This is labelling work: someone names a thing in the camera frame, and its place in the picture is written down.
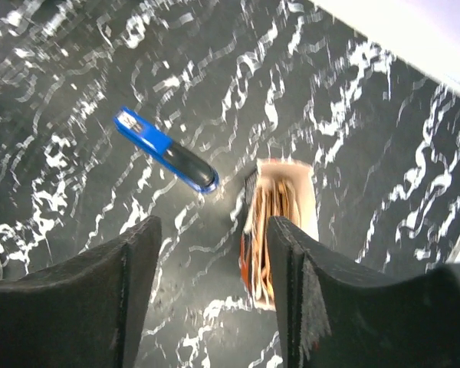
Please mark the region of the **coffee filter packet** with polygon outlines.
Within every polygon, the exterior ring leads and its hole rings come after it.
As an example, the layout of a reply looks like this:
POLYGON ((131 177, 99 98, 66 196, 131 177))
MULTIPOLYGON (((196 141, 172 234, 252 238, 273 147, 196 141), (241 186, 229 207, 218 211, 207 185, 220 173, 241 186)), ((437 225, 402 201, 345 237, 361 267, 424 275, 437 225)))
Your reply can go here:
POLYGON ((273 276, 266 231, 270 217, 282 216, 314 240, 319 239, 311 165, 292 159, 260 159, 245 180, 245 224, 239 266, 252 303, 275 310, 273 276))

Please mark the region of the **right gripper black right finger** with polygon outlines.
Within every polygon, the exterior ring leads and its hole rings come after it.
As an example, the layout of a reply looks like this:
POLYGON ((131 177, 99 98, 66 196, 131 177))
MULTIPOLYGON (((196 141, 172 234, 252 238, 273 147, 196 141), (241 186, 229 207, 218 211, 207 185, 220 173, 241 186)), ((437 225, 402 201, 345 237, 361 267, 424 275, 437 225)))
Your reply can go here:
POLYGON ((460 263, 396 281, 284 217, 267 230, 286 367, 460 367, 460 263))

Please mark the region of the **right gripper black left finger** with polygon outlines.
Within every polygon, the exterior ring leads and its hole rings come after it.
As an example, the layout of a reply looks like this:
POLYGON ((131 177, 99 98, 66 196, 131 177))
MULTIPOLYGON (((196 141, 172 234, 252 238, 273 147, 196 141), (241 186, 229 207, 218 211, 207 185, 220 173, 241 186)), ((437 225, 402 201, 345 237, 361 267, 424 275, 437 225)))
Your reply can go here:
POLYGON ((132 367, 162 244, 150 216, 17 281, 0 281, 0 367, 132 367))

